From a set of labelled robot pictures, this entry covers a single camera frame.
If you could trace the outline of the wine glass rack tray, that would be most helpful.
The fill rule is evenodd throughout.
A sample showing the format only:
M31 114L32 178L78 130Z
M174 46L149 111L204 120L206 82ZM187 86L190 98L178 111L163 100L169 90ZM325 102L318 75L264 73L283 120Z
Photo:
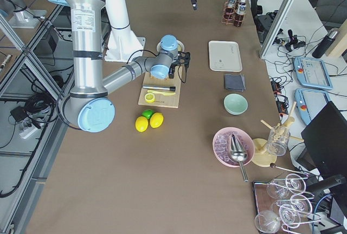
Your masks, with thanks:
M306 186L307 176L290 173L268 182L252 183L256 216L254 224L259 233L298 233L304 225L315 225L322 218L318 206L332 194L319 200Z

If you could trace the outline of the steel pepper grinder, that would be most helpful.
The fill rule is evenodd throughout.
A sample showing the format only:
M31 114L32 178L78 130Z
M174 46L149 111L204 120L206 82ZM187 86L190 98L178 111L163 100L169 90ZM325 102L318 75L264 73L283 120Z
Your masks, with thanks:
M176 87L175 86L154 86L154 85L142 85L142 88L144 89L151 89L151 90L164 90L169 92L175 92Z

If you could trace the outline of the yellow plastic knife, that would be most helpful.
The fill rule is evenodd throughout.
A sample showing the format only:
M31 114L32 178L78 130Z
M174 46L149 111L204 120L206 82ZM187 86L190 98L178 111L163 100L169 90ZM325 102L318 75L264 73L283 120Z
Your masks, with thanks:
M160 94L160 95L163 95L163 96L173 96L173 95L176 94L176 92L163 92L163 91L151 90L151 89L148 89L147 93Z

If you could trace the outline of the tea bottle upper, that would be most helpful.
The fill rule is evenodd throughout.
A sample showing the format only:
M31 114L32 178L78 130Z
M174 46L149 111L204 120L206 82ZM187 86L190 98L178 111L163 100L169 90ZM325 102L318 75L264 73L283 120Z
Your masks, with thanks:
M236 1L237 0L228 0L227 8L235 8Z

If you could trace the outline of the tea bottle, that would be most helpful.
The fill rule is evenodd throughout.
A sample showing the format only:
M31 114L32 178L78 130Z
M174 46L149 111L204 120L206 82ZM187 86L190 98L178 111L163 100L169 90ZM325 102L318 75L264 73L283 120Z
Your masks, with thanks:
M235 8L236 1L237 0L228 0L227 8Z
M234 26L240 27L246 12L246 0L240 0L234 17Z

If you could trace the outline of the yellow lemon upper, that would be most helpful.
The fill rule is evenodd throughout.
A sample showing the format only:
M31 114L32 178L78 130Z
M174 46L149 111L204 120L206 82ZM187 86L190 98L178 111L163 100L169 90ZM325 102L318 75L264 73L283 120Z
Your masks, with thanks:
M156 112L150 117L150 126L152 128L158 128L162 125L164 116L162 113Z

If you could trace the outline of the grey folded cloth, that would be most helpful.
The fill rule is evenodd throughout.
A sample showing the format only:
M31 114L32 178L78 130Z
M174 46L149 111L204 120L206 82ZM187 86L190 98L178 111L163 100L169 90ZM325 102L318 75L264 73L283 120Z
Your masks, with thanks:
M224 74L224 87L227 90L243 92L246 89L244 75Z

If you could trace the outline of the mint green bowl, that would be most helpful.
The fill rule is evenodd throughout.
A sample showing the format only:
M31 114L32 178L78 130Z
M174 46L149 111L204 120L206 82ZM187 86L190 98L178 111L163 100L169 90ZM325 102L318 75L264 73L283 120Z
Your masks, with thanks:
M225 110L232 115L240 115L248 108L248 102L240 94L228 94L223 100Z

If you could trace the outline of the pink bowl with ice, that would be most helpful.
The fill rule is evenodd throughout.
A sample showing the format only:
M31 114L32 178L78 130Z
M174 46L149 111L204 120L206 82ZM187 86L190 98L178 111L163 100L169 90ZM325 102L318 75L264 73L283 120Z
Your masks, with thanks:
M232 159L232 151L240 151L241 147L247 152L243 161L247 165L253 159L255 148L250 136L236 127L220 129L213 138L213 151L218 161L228 167L239 167L239 163Z

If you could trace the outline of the steel ice scoop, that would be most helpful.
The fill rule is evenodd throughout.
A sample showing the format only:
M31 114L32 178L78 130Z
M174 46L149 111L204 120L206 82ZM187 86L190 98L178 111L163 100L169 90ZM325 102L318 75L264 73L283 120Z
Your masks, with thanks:
M243 165L243 162L248 158L248 154L245 151L244 147L240 144L238 138L235 134L232 134L229 137L230 140L230 155L231 159L239 164L239 168L241 170L241 174L244 182L248 182L248 176Z

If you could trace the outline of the wooden mug tree stand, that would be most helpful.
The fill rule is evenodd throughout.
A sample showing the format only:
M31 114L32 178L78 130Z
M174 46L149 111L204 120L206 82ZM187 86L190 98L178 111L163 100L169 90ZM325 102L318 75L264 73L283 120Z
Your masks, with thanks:
M292 116L293 114L293 111L296 107L296 101L293 103L293 106L289 112L289 115L288 115L288 118L287 120L281 124L281 123L278 123L277 126L285 126L285 127L288 127L290 129L290 127L292 126L292 124L295 122L295 118ZM266 126L268 127L270 130L275 127L275 126L271 126L269 125L267 122L265 122L264 120L261 120L261 122ZM301 142L303 142L304 140L302 138L298 138L296 136L291 136L290 134L290 138L293 138L293 139L296 139L296 140L299 140ZM254 156L253 156L253 159L252 159L252 162L258 166L261 166L261 167L269 167L272 163L275 163L276 160L277 160L277 157L276 155L272 155L272 154L269 154L266 150L266 142L267 142L266 139L261 139L261 138L256 138L256 139L253 139L253 144L254 144L254 147L255 147L255 153L254 153Z

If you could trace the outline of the glass jar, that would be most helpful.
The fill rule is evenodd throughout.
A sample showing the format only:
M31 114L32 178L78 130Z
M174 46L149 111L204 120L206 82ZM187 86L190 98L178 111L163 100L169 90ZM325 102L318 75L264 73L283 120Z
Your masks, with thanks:
M275 126L270 130L266 142L266 150L269 154L283 156L288 148L290 129L285 126Z

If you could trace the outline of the teach pendant far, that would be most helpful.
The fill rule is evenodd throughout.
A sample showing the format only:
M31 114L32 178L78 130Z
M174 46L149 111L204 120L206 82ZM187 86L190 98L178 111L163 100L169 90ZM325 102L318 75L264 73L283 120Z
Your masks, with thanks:
M333 85L323 60L307 57L296 57L294 70L302 86L332 90Z

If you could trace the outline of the teach pendant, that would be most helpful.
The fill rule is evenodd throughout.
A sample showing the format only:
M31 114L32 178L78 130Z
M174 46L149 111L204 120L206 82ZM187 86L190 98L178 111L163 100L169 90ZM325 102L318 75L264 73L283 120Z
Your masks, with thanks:
M331 100L328 92L324 90L297 88L294 91L297 110L305 125L308 125L315 116Z
M296 57L294 70L302 86L332 90L333 85L323 60L307 57Z

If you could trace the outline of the black monitor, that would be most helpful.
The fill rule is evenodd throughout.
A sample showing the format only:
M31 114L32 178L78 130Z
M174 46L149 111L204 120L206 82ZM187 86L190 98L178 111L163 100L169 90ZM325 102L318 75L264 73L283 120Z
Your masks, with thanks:
M346 177L346 119L330 101L301 132L318 171Z

